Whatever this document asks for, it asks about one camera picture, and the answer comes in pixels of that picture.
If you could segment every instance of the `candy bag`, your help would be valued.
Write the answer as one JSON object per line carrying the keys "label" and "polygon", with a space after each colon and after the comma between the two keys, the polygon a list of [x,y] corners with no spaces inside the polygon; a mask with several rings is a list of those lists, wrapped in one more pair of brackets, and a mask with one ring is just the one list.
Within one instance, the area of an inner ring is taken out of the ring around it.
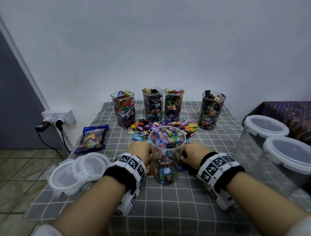
{"label": "candy bag", "polygon": [[104,135],[109,129],[109,125],[84,127],[83,139],[81,140],[80,147],[74,153],[94,152],[101,150],[105,145]]}

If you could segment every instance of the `wall socket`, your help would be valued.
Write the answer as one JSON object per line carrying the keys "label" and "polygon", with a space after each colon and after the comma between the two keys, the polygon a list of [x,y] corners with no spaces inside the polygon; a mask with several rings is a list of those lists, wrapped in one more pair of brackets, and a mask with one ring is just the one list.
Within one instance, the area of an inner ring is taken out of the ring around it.
{"label": "wall socket", "polygon": [[76,121],[75,116],[73,115],[72,110],[51,110],[44,111],[41,113],[43,118],[51,123],[55,123],[58,120],[58,117],[63,116],[67,124],[73,124]]}

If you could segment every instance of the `gray checkered tablecloth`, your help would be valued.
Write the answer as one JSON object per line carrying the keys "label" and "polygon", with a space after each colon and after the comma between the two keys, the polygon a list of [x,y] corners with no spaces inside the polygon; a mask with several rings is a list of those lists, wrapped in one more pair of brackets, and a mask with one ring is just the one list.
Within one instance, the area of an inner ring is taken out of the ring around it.
{"label": "gray checkered tablecloth", "polygon": [[[188,120],[198,121],[201,102],[183,102],[181,116]],[[136,118],[145,118],[142,101],[136,101]],[[118,127],[117,117],[112,102],[103,104],[103,108],[92,122],[91,126],[109,124],[110,129],[105,135],[106,148],[100,153],[106,154],[111,160],[123,153],[132,143],[128,131]],[[212,131],[197,129],[191,137],[192,142],[200,142],[211,150],[232,155],[242,133],[242,126],[223,107],[218,123]],[[75,149],[80,144],[82,136],[77,141]],[[250,149],[238,161],[247,172],[252,171],[252,162],[257,157],[258,146]],[[70,154],[69,158],[79,155]],[[281,176],[272,168],[272,163],[266,163],[262,170],[262,182],[267,185],[277,185]],[[80,191],[74,196],[61,195],[53,197],[53,191],[46,186],[31,204],[26,219],[50,223],[68,205],[83,194]],[[311,211],[311,198],[302,190],[298,190],[291,199],[304,209]],[[186,171],[179,173],[179,179],[170,186],[159,185],[153,177],[147,177],[140,187],[139,196],[129,213],[129,216],[115,215],[109,226],[114,235],[253,235],[256,230],[241,209],[234,205],[227,211],[222,211],[214,199],[208,194],[203,182]]]}

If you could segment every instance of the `white translucent lid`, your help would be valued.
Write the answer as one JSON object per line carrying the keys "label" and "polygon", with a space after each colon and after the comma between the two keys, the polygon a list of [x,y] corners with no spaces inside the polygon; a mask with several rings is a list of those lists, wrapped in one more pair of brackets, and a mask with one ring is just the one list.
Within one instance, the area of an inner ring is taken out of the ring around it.
{"label": "white translucent lid", "polygon": [[92,152],[76,159],[72,166],[76,180],[93,181],[100,179],[110,164],[108,156]]}
{"label": "white translucent lid", "polygon": [[289,134],[288,127],[276,119],[261,115],[251,115],[246,117],[244,126],[253,135],[260,135],[264,138],[273,136],[286,136]]}
{"label": "white translucent lid", "polygon": [[67,195],[74,194],[85,183],[85,181],[79,181],[73,177],[72,166],[74,162],[73,159],[62,161],[48,177],[48,184],[56,195],[60,196],[62,192]]}
{"label": "white translucent lid", "polygon": [[267,157],[275,164],[302,174],[311,174],[311,146],[288,137],[267,138],[263,144]]}

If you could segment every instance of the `person's left hand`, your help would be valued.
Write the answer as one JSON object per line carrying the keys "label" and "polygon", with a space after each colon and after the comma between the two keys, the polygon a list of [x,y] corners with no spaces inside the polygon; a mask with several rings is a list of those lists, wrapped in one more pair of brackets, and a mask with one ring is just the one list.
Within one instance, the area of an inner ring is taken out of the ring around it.
{"label": "person's left hand", "polygon": [[136,141],[130,144],[125,152],[138,156],[145,164],[145,166],[147,166],[151,160],[151,155],[149,155],[150,150],[151,145],[149,145],[147,142]]}

